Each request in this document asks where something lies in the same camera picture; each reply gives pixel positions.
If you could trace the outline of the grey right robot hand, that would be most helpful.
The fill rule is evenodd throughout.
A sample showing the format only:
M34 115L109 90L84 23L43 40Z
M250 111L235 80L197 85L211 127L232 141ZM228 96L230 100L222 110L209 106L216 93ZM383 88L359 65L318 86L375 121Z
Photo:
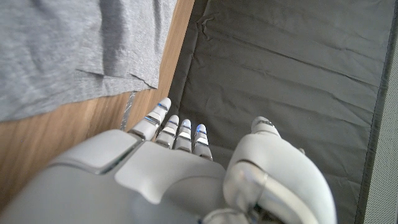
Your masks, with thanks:
M302 149L259 116L226 167L203 124L164 98L129 131L93 136L54 158L2 223L336 223L331 189Z

